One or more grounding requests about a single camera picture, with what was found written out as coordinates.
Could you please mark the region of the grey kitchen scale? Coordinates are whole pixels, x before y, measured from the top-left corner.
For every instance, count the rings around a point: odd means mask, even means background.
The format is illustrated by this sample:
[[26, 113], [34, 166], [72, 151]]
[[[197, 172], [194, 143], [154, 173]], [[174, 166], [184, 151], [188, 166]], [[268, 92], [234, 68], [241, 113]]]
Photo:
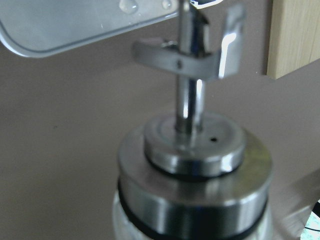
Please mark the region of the grey kitchen scale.
[[45, 58], [178, 16], [177, 0], [2, 0], [0, 41]]

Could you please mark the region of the wooden cutting board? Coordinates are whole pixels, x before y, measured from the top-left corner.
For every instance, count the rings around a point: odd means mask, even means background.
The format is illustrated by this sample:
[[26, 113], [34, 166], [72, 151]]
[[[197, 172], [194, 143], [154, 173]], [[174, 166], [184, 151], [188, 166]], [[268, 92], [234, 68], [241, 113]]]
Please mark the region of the wooden cutting board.
[[320, 2], [274, 0], [266, 74], [279, 79], [320, 58]]

